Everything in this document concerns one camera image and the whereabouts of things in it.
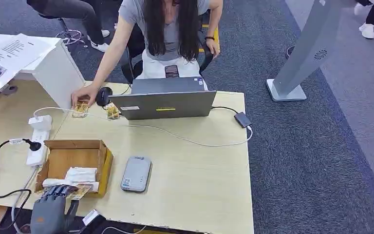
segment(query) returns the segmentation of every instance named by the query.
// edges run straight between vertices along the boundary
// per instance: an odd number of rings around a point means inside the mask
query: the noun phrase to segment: portable hard drive
[[[127,161],[121,181],[121,189],[143,192],[147,187],[151,160],[146,157],[133,156]]]

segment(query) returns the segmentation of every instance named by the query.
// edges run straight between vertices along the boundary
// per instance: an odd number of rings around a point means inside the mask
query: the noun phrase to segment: black pants
[[[368,0],[357,0],[357,2],[364,6],[371,4],[371,2],[369,2]],[[372,6],[371,11],[369,12],[368,17],[366,18],[366,23],[374,25],[374,6]]]
[[[61,18],[81,19],[91,41],[104,44],[98,0],[48,0],[42,14]]]

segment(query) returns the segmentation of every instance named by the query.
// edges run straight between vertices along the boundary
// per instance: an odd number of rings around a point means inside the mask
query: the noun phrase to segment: speaker grille
[[[328,55],[328,51],[326,49],[319,50],[319,51],[316,52],[316,54],[314,56],[314,59],[315,60],[321,60],[324,57],[326,57],[327,55]]]

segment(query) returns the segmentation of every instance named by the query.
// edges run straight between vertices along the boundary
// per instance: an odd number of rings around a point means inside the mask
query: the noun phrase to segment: yellow floor marking
[[[203,24],[203,28],[208,28],[208,24]],[[214,30],[214,40],[219,45],[219,48],[220,48],[220,51],[221,51],[220,40],[219,40],[219,27],[217,27],[216,30]]]

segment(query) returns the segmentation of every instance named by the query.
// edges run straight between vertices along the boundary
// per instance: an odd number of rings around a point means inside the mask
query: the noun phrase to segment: paper document
[[[6,85],[20,70],[54,46],[35,37],[18,34],[0,43],[0,88]]]

